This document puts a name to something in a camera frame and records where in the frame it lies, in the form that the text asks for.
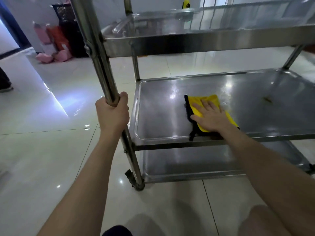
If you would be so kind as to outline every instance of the stainless steel cart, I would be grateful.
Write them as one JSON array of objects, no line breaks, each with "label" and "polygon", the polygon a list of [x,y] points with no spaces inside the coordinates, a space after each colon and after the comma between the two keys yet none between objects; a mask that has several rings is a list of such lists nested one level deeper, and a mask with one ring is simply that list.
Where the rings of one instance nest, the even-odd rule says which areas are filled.
[{"label": "stainless steel cart", "polygon": [[[304,171],[312,165],[289,140],[315,138],[314,84],[289,70],[305,44],[315,43],[315,0],[133,14],[100,29],[91,0],[71,0],[107,101],[119,95],[109,58],[131,56],[136,78],[130,128],[122,133],[136,190],[145,182],[242,174],[224,140],[189,141],[184,95],[217,94],[240,129]],[[137,56],[296,46],[278,69],[141,79]],[[140,170],[135,151],[141,151]]]}]

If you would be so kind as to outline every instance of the metal shelf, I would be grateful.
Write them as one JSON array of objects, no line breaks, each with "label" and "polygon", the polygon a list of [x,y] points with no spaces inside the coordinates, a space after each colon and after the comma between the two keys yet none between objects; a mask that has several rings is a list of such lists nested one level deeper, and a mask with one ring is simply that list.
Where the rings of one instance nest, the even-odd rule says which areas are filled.
[{"label": "metal shelf", "polygon": [[218,95],[240,129],[260,142],[315,137],[314,84],[266,69],[138,81],[129,128],[134,150],[225,144],[210,137],[189,141],[185,94]]},{"label": "metal shelf", "polygon": [[[290,142],[263,143],[303,171],[308,160]],[[145,182],[172,182],[244,175],[227,145],[143,151]]]},{"label": "metal shelf", "polygon": [[108,57],[310,44],[315,0],[130,14],[102,30]]}]

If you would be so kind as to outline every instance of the person's left arm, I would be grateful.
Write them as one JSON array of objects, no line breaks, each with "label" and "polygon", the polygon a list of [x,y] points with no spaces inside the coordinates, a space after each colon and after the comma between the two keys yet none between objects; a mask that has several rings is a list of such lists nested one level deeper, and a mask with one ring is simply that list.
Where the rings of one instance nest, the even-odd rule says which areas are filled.
[{"label": "person's left arm", "polygon": [[128,95],[120,94],[117,107],[104,98],[96,102],[100,139],[68,192],[37,236],[100,235],[109,173],[120,135],[129,121]]}]

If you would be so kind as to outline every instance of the tile floor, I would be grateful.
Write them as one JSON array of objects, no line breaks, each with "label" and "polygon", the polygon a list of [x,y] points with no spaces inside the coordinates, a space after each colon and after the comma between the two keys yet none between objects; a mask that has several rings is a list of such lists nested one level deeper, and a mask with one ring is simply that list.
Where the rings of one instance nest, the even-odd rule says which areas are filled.
[{"label": "tile floor", "polygon": [[[291,47],[139,58],[142,78],[281,67]],[[315,82],[315,58],[302,53],[292,70]],[[111,59],[119,91],[134,98],[130,58]],[[0,229],[35,235],[83,167],[100,130],[94,102],[103,96],[90,59],[40,64],[30,49],[0,61],[15,89],[0,94]],[[315,163],[314,140],[295,141]],[[127,226],[142,235],[237,234],[250,208],[263,203],[246,177],[147,184],[136,192],[124,176],[119,143],[102,230]]]}]

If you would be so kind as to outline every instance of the hand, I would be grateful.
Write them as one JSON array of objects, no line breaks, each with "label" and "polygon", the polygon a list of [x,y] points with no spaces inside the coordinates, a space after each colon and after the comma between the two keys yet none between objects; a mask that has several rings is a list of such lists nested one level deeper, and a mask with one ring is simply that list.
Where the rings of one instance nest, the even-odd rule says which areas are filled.
[{"label": "hand", "polygon": [[122,92],[117,107],[112,107],[106,103],[105,97],[96,101],[97,118],[100,122],[102,134],[121,135],[129,122],[128,94]]},{"label": "hand", "polygon": [[221,107],[217,108],[211,101],[201,100],[201,102],[203,107],[196,103],[193,103],[192,105],[203,115],[203,117],[191,115],[190,118],[192,120],[196,121],[207,131],[221,132],[226,127],[232,126],[225,111]]}]

